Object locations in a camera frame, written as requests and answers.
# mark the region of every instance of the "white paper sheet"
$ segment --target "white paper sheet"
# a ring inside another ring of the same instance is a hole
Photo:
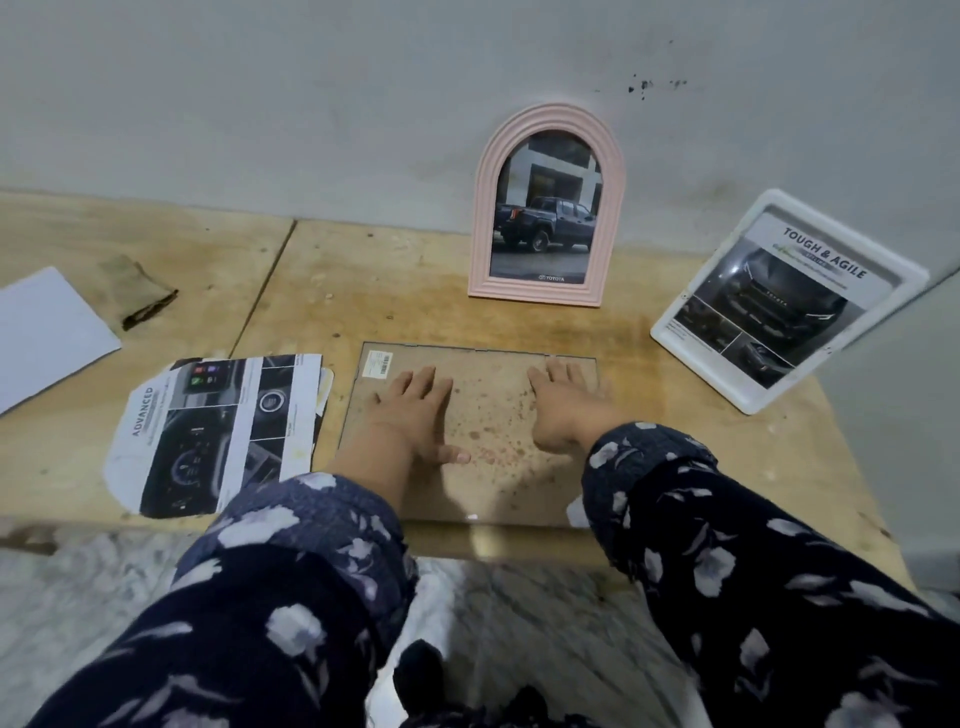
[[[120,349],[56,268],[0,289],[0,413]]]

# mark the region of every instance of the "printed photo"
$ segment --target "printed photo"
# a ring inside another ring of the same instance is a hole
[[[787,361],[745,333],[740,334],[724,350],[723,357],[765,389],[770,389],[794,369]]]
[[[263,369],[253,410],[251,440],[271,440],[287,434],[287,415],[290,412],[290,386],[294,381],[294,367]]]
[[[530,136],[500,169],[490,275],[583,283],[602,192],[600,165],[583,139]]]
[[[695,295],[793,366],[864,312],[742,237]]]
[[[195,361],[177,372],[170,409],[214,407],[240,401],[246,359]]]
[[[282,437],[251,442],[247,447],[247,461],[244,464],[243,481],[240,487],[246,488],[248,485],[279,480],[285,443],[286,440]]]
[[[674,319],[717,352],[722,352],[740,335],[740,327],[696,297],[684,303]]]
[[[213,513],[220,497],[236,407],[170,410],[140,500],[147,518]]]

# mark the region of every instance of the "gray wall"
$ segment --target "gray wall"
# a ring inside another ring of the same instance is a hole
[[[919,586],[960,591],[960,275],[820,370]]]
[[[3,0],[0,185],[468,231],[496,127],[568,100],[623,148],[624,243],[709,252],[781,186],[936,275],[960,264],[958,20],[936,0]]]

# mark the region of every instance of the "label sticker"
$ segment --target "label sticker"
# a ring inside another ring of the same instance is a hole
[[[367,354],[367,364],[363,368],[363,376],[373,379],[386,379],[390,371],[390,361],[394,358],[392,352],[370,352]]]

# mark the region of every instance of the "pickup truck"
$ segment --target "pickup truck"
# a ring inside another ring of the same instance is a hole
[[[589,250],[595,225],[596,216],[586,207],[559,197],[537,197],[528,207],[497,205],[493,213],[493,231],[509,248],[526,243],[534,253],[545,253],[551,243]]]

